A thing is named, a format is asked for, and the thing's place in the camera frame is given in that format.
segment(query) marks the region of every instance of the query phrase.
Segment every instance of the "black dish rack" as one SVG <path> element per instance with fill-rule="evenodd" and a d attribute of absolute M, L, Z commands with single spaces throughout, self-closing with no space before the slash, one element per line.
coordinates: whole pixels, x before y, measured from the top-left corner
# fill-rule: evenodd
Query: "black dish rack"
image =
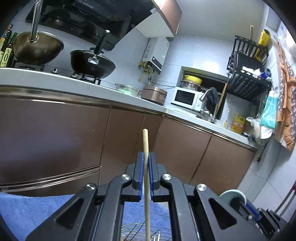
<path fill-rule="evenodd" d="M 260 57 L 262 61 L 254 58 L 255 55 Z M 271 82 L 260 77 L 254 78 L 252 73 L 242 70 L 242 67 L 245 66 L 251 69 L 260 69 L 263 72 L 263 65 L 267 57 L 267 47 L 236 35 L 227 65 L 227 70 L 232 74 L 228 80 L 227 93 L 252 101 L 261 93 L 270 91 Z"/>
<path fill-rule="evenodd" d="M 228 80 L 227 93 L 252 101 L 265 91 L 270 91 L 272 83 L 260 77 L 254 78 L 252 73 L 242 70 L 242 66 L 252 69 L 263 69 L 261 62 L 234 51 L 233 74 Z"/>
<path fill-rule="evenodd" d="M 265 64 L 268 57 L 268 49 L 254 41 L 246 39 L 244 37 L 236 35 L 234 38 L 234 44 L 231 56 L 228 59 L 227 70 L 233 73 L 234 66 L 234 52 L 244 53 L 248 57 L 254 57 L 257 51 L 259 51 L 258 56 L 262 59 L 262 64 Z"/>

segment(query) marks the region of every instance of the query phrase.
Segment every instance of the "dish rack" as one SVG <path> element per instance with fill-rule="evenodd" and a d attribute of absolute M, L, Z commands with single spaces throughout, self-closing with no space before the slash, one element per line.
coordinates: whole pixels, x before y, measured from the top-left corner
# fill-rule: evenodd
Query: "dish rack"
<path fill-rule="evenodd" d="M 239 61 L 239 58 L 247 58 L 248 60 L 249 57 L 244 56 L 243 53 L 237 53 L 236 51 L 234 52 L 233 74 L 228 80 L 228 85 L 226 89 L 227 93 L 233 94 L 247 101 L 252 101 L 261 93 L 265 91 L 270 91 L 272 83 L 260 77 L 254 78 L 252 73 L 242 70 L 242 65 L 244 65 L 242 62 L 244 61 Z M 249 60 L 255 62 L 255 64 L 251 64 L 251 67 L 253 69 L 261 69 L 263 67 L 259 61 L 255 59 Z"/>
<path fill-rule="evenodd" d="M 228 60 L 227 69 L 232 74 L 228 80 L 227 93 L 233 94 L 247 101 L 252 101 L 265 91 L 270 91 L 272 83 L 254 78 L 252 73 L 242 70 L 243 66 L 263 71 L 263 65 L 268 58 L 268 49 L 249 39 L 235 36 L 231 56 Z"/>
<path fill-rule="evenodd" d="M 172 241 L 171 229 L 154 227 L 150 225 L 150 238 L 155 241 Z M 129 223 L 121 226 L 121 239 L 123 241 L 145 241 L 145 222 Z"/>
<path fill-rule="evenodd" d="M 268 49 L 254 41 L 236 35 L 232 53 L 228 59 L 227 70 L 232 74 L 234 67 L 234 52 L 244 53 L 246 56 L 253 58 L 255 55 L 262 59 L 264 65 L 268 57 Z"/>

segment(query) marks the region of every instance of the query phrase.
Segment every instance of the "dish soap bottle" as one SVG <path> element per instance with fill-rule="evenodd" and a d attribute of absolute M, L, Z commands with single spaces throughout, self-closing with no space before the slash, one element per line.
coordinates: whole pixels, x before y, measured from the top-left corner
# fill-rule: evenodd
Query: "dish soap bottle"
<path fill-rule="evenodd" d="M 225 129 L 227 129 L 227 128 L 228 128 L 229 112 L 230 112 L 230 110 L 229 110 L 229 108 L 227 108 L 227 115 L 226 115 L 226 119 L 225 119 L 225 121 L 223 122 L 223 127 L 224 127 Z"/>
<path fill-rule="evenodd" d="M 232 124 L 232 131 L 241 134 L 244 130 L 244 122 L 245 118 L 243 118 L 239 113 L 237 113 L 234 117 L 233 124 Z"/>

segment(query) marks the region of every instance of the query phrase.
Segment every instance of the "countertop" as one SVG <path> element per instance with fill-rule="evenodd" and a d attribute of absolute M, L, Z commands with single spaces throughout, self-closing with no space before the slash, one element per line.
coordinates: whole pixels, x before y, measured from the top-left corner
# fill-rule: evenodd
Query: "countertop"
<path fill-rule="evenodd" d="M 232 138 L 255 149 L 258 148 L 256 143 L 249 142 L 246 137 L 224 129 L 219 125 L 196 118 L 190 113 L 181 112 L 178 108 L 171 104 L 160 106 L 138 97 L 126 95 L 108 87 L 75 80 L 66 76 L 24 69 L 1 68 L 0 85 L 58 91 L 138 106 L 177 117 L 195 125 L 202 126 L 218 134 Z"/>

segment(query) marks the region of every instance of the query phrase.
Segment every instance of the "blue towel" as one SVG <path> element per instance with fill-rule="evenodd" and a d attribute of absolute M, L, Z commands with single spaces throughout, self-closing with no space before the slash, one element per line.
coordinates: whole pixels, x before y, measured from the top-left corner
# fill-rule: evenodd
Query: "blue towel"
<path fill-rule="evenodd" d="M 15 237 L 19 241 L 25 241 L 35 228 L 72 196 L 24 197 L 0 193 L 0 214 Z M 139 203 L 125 202 L 122 225 L 144 222 L 144 198 Z M 159 231 L 161 236 L 171 237 L 169 211 L 150 202 L 150 226 L 151 231 Z"/>

